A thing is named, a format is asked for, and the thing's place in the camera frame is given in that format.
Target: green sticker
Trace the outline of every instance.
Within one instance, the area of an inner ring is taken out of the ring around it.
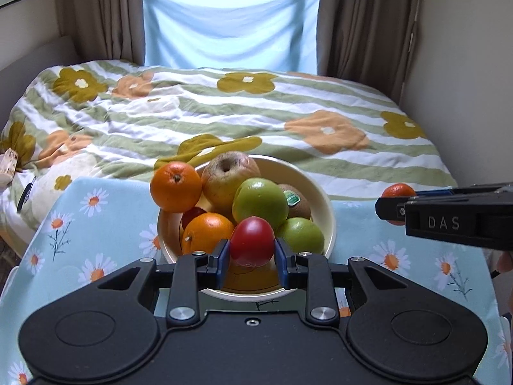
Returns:
[[[286,190],[283,191],[283,193],[285,194],[285,198],[287,199],[287,204],[289,205],[289,207],[293,207],[299,201],[301,201],[299,195],[297,195],[294,191]]]

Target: yellow apple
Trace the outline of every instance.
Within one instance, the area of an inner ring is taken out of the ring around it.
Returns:
[[[259,177],[257,163],[243,152],[225,152],[212,159],[203,170],[203,195],[220,212],[231,211],[239,186],[249,178]]]

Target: bowl rim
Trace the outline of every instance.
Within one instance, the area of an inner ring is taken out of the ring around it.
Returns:
[[[301,169],[299,169],[296,165],[293,165],[285,160],[269,157],[266,155],[250,154],[248,156],[253,159],[269,160],[271,162],[276,162],[281,165],[287,166],[289,168],[293,168],[297,172],[301,173],[304,177],[306,177],[315,186],[317,191],[319,191],[325,204],[327,204],[328,210],[330,212],[329,213],[329,218],[331,220],[330,223],[332,224],[332,227],[333,227],[332,236],[330,237],[329,242],[328,242],[328,248],[326,249],[326,252],[324,253],[324,256],[327,259],[329,259],[329,257],[331,256],[331,254],[333,252],[333,249],[335,248],[335,241],[337,239],[337,220],[335,219],[333,204],[332,204],[331,200],[329,199],[328,194],[325,193],[324,189],[322,189],[322,187],[316,181],[314,181],[312,178],[310,178],[305,172],[303,172]],[[195,169],[197,170],[198,168],[204,168],[205,166],[207,166],[209,164],[209,162],[205,162],[204,164],[198,165]],[[158,218],[157,218],[157,235],[158,235],[158,240],[160,241],[161,245],[163,245],[162,254],[168,263],[176,263],[176,259],[173,259],[173,257],[171,257],[171,254],[166,246],[166,243],[164,242],[164,239],[162,239],[161,234],[158,233],[158,227],[160,227],[161,217],[162,217],[162,210],[160,210],[158,212]],[[231,292],[222,291],[222,290],[204,289],[204,290],[202,290],[202,293],[209,295],[210,297],[219,298],[219,299],[222,299],[225,301],[258,302],[258,301],[262,301],[262,300],[267,301],[267,300],[273,300],[276,298],[284,297],[285,295],[288,295],[294,291],[295,291],[295,289],[280,288],[275,291],[259,293],[259,294],[236,294],[236,293],[231,293]]]

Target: light blue window blind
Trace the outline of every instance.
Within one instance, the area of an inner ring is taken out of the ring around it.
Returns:
[[[144,0],[146,64],[317,72],[319,0]]]

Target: white daisy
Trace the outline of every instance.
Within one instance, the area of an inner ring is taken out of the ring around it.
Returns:
[[[29,370],[21,361],[18,364],[14,362],[11,365],[9,376],[14,379],[14,381],[11,382],[11,385],[27,385],[30,379],[32,379],[32,375]]]
[[[154,258],[160,251],[160,241],[157,236],[157,224],[150,224],[150,231],[143,230],[139,233],[143,239],[147,239],[139,244],[139,249],[143,250],[143,254],[147,254],[151,258]]]
[[[111,261],[110,258],[106,258],[104,261],[103,253],[99,253],[96,255],[94,265],[89,259],[86,259],[82,266],[82,272],[79,274],[79,282],[87,285],[114,272],[116,268],[116,262]]]
[[[57,211],[52,211],[50,213],[50,218],[46,222],[46,231],[54,231],[54,230],[60,230],[65,229],[67,224],[74,221],[72,218],[73,214],[65,214],[65,213],[58,213]]]
[[[438,290],[441,291],[445,289],[450,281],[450,275],[456,267],[456,258],[452,252],[449,252],[444,255],[442,259],[436,258],[434,264],[438,268],[438,272],[434,280],[438,282],[437,287]]]
[[[508,351],[507,351],[507,344],[506,339],[504,337],[504,332],[500,330],[497,333],[497,336],[499,337],[500,343],[495,347],[495,354],[493,358],[499,358],[499,364],[497,365],[497,368],[500,368],[502,365],[504,365],[508,361]]]
[[[41,251],[33,249],[29,251],[27,260],[25,262],[27,264],[27,268],[29,269],[29,271],[32,272],[33,275],[35,275],[43,267],[45,259],[43,258],[43,253]]]
[[[95,211],[101,212],[101,205],[107,204],[105,199],[108,196],[109,194],[107,194],[107,191],[102,188],[99,188],[98,190],[94,189],[93,192],[88,192],[84,197],[84,200],[80,201],[80,203],[83,205],[80,211],[85,211],[85,214],[88,217],[91,217]]]
[[[388,240],[387,244],[381,242],[373,247],[378,254],[371,254],[369,259],[378,265],[393,270],[401,276],[408,276],[407,270],[410,269],[411,262],[408,255],[405,254],[406,249],[402,248],[396,252],[396,242]]]

